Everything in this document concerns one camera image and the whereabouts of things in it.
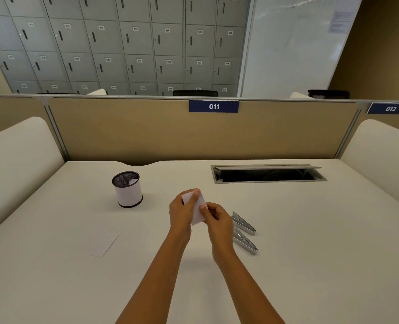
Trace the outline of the black chair back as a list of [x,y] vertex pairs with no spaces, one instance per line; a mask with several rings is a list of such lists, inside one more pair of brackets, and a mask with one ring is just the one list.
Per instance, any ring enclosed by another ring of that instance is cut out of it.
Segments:
[[217,91],[210,90],[174,90],[173,96],[180,97],[218,97]]
[[350,92],[346,90],[309,89],[308,96],[315,99],[350,99]]

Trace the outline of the blue number sign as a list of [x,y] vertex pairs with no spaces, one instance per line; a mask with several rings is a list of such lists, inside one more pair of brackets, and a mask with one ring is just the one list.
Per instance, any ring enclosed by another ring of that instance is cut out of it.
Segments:
[[240,102],[236,101],[212,101],[189,100],[190,113],[238,113]]
[[399,103],[397,102],[372,102],[366,114],[399,115]]

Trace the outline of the person's left hand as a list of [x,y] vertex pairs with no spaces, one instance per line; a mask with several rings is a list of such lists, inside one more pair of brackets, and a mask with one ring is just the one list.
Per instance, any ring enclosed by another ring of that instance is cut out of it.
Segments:
[[180,192],[169,205],[170,234],[189,239],[194,203],[183,204],[182,195],[193,189]]

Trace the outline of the white paper sheet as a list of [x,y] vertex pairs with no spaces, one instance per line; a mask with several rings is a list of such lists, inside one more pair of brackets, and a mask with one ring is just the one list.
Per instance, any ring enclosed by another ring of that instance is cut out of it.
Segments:
[[94,257],[103,257],[112,244],[118,238],[118,233],[113,232],[101,232],[93,235],[89,239],[89,251],[90,255]]

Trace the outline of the wall of grey lockers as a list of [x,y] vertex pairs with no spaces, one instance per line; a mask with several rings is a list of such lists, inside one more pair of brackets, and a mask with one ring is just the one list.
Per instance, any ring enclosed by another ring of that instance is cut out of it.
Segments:
[[236,97],[251,0],[0,0],[14,94]]

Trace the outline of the person's right forearm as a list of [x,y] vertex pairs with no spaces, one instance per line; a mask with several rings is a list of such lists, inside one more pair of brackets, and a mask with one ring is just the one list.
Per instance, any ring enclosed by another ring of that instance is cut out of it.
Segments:
[[240,324],[285,324],[233,248],[212,247]]

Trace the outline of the silver metal stapler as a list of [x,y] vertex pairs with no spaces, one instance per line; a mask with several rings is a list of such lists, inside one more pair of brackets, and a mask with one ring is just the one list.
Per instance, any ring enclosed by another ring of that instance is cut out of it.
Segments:
[[237,227],[238,229],[240,229],[250,235],[256,234],[256,229],[251,224],[249,224],[247,221],[245,221],[235,211],[233,211],[231,218],[233,220],[234,226]]
[[247,250],[251,254],[256,254],[258,249],[238,228],[233,229],[233,242]]

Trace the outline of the beige desk partition panel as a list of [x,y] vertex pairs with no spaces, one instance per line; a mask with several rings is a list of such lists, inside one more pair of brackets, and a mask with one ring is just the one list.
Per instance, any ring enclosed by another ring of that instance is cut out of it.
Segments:
[[69,161],[338,158],[365,120],[399,129],[399,114],[368,114],[372,103],[241,99],[237,113],[200,113],[183,98],[10,94],[0,131],[40,117]]

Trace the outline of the black mesh pen holder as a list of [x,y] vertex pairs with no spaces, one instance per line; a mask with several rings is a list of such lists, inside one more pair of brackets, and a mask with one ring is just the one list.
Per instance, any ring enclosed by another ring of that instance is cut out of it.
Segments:
[[[130,179],[137,178],[138,181],[127,186]],[[125,171],[116,174],[112,178],[112,184],[115,188],[118,204],[123,208],[133,208],[143,201],[143,193],[140,184],[140,175],[134,171]]]

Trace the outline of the white whiteboard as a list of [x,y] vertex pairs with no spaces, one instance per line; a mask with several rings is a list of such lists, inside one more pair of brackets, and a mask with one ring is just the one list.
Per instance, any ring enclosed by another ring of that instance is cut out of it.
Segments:
[[251,0],[237,97],[328,89],[362,0]]

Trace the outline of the person's right hand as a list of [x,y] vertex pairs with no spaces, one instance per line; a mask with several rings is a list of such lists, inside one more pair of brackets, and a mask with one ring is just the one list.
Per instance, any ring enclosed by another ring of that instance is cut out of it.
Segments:
[[226,210],[219,204],[207,202],[209,211],[213,215],[212,221],[205,221],[212,244],[212,255],[215,262],[234,253],[233,221]]

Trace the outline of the white paper card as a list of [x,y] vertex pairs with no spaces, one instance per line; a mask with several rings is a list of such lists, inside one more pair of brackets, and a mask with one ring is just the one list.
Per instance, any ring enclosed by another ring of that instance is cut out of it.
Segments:
[[[194,194],[194,191],[185,193],[182,195],[182,201],[183,204],[186,204],[189,202],[189,200],[191,199],[191,196]],[[205,221],[205,218],[203,217],[201,211],[200,211],[200,207],[204,206],[207,208],[206,202],[204,200],[204,197],[202,196],[202,193],[199,192],[198,194],[198,199],[195,203],[195,205],[193,206],[193,216],[192,216],[192,221],[191,221],[191,226],[197,225],[199,223],[202,223]]]

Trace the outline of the person's left forearm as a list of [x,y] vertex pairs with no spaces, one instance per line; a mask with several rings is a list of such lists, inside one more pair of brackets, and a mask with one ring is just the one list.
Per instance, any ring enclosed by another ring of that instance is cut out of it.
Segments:
[[143,279],[115,324],[166,324],[182,256],[186,229],[171,228]]

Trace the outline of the white curved side divider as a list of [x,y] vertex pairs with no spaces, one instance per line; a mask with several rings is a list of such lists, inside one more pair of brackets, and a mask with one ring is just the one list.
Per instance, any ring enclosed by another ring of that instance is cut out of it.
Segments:
[[0,131],[0,225],[64,164],[44,119]]
[[365,120],[340,159],[399,201],[399,129],[374,119]]

